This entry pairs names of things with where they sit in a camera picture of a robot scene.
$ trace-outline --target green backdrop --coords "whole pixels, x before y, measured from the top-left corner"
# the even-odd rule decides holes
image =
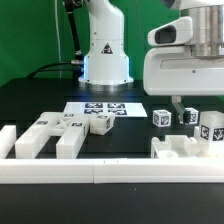
[[[160,0],[111,0],[125,15],[125,52],[130,58],[130,75],[142,79],[143,62],[149,50],[148,32],[178,17]],[[54,0],[7,0],[0,8],[0,85],[10,79],[25,77],[33,70],[58,62]],[[62,60],[73,59],[73,44],[67,15],[58,0]],[[81,47],[89,49],[89,18],[85,6],[75,11]],[[45,73],[38,77],[59,77],[59,73]]]

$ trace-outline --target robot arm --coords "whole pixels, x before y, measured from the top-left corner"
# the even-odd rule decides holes
[[[85,3],[89,12],[90,51],[84,57],[84,74],[79,77],[79,85],[99,91],[132,86],[129,58],[124,52],[123,13],[109,0],[67,1],[72,2],[73,10]]]
[[[223,5],[223,0],[161,0],[161,2],[168,8],[177,10]]]
[[[180,121],[188,123],[182,96],[224,95],[224,1],[161,1],[181,17],[148,34],[156,48],[145,58],[144,89],[172,96]]]

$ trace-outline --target white paper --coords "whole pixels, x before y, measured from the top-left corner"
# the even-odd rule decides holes
[[[116,117],[147,117],[141,103],[67,102],[64,113],[98,114],[115,113]]]

